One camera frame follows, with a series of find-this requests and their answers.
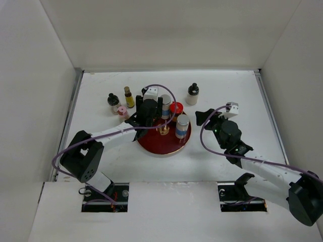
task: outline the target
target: yellow bottle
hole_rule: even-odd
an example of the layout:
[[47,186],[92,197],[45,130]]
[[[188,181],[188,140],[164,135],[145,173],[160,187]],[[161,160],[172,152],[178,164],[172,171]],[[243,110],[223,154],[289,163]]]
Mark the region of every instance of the yellow bottle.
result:
[[130,88],[125,87],[124,89],[125,89],[125,97],[126,97],[127,107],[133,108],[135,106],[135,102],[134,102],[132,94],[130,92]]

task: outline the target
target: red jar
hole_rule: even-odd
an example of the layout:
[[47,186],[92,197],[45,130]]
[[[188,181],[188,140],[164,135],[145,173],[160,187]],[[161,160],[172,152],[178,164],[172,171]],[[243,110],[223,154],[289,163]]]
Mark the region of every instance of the red jar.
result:
[[[175,113],[175,116],[174,116],[174,118],[172,120],[173,122],[177,121],[177,117],[183,113],[183,109],[184,109],[183,104],[181,104],[180,102],[177,102],[176,113]],[[170,105],[171,116],[173,115],[174,112],[175,112],[175,102],[173,102]]]

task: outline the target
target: black cap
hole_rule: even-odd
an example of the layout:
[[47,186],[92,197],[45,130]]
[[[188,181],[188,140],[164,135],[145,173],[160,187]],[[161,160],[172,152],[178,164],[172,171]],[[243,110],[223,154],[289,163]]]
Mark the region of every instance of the black cap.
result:
[[190,95],[192,95],[192,96],[196,96],[196,95],[198,95],[198,92],[199,92],[199,88],[198,88],[197,84],[194,82],[194,83],[192,84],[192,86],[190,86],[190,87],[188,88],[188,93],[189,93]]
[[111,106],[115,106],[119,103],[119,98],[116,95],[114,95],[113,93],[109,93],[109,97],[107,98],[107,102]]

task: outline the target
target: white bottle with black cap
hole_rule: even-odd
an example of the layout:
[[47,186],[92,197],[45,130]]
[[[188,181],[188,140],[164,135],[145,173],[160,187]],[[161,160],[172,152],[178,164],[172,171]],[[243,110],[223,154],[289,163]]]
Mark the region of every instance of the white bottle with black cap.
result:
[[193,83],[192,86],[188,88],[186,97],[186,103],[189,105],[195,105],[197,103],[199,88],[196,83]]

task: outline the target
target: white wall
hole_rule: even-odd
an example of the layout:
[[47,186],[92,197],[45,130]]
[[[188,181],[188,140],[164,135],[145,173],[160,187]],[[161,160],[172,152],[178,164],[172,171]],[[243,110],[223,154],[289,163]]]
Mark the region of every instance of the white wall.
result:
[[27,241],[75,72],[39,0],[0,4],[0,234]]
[[261,68],[300,0],[41,0],[75,67]]
[[[261,74],[289,161],[323,178],[323,1],[302,0]],[[320,220],[323,231],[323,218]]]

